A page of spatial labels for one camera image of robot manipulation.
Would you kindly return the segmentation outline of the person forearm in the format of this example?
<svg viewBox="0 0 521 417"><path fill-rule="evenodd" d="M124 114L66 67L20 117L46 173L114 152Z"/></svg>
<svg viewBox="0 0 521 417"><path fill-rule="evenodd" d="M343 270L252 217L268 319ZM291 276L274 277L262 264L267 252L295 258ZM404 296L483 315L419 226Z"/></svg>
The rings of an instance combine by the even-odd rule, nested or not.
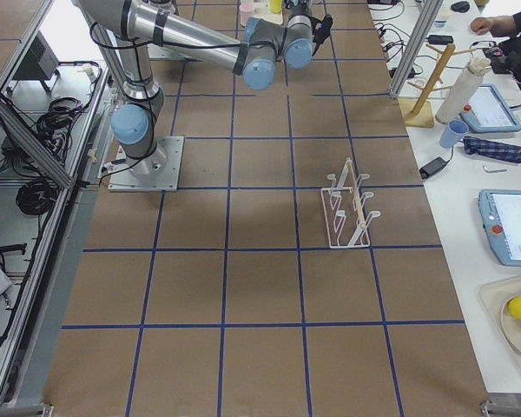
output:
<svg viewBox="0 0 521 417"><path fill-rule="evenodd" d="M521 35L521 11L509 16L477 17L470 23L470 30L479 36L487 33L494 37Z"/></svg>

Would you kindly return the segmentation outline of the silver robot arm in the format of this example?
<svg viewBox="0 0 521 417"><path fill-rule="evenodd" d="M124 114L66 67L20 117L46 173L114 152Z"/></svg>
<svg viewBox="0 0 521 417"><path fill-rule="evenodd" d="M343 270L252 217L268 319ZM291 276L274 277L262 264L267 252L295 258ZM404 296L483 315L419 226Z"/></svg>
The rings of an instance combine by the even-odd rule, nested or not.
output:
<svg viewBox="0 0 521 417"><path fill-rule="evenodd" d="M333 19L313 16L308 1L291 1L287 23L250 17L241 40L177 14L169 1L77 1L89 34L109 65L122 72L125 103L110 117L122 162L104 173L112 192L175 191L184 140L157 136L155 125L164 102L154 79L148 46L166 47L184 57L215 63L253 90L267 89L279 60L302 69L331 33Z"/></svg>

